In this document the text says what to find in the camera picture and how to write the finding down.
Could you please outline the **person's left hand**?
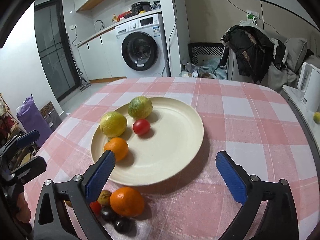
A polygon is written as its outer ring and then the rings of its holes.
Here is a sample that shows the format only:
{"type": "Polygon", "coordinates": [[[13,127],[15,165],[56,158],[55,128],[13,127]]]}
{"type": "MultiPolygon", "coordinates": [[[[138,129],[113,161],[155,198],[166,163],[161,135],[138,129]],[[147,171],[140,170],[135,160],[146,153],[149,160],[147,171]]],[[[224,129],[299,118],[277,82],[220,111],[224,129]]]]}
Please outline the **person's left hand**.
{"type": "Polygon", "coordinates": [[[27,201],[25,200],[24,193],[19,194],[16,205],[19,208],[19,211],[16,214],[17,220],[24,224],[29,223],[31,219],[31,211],[27,201]]]}

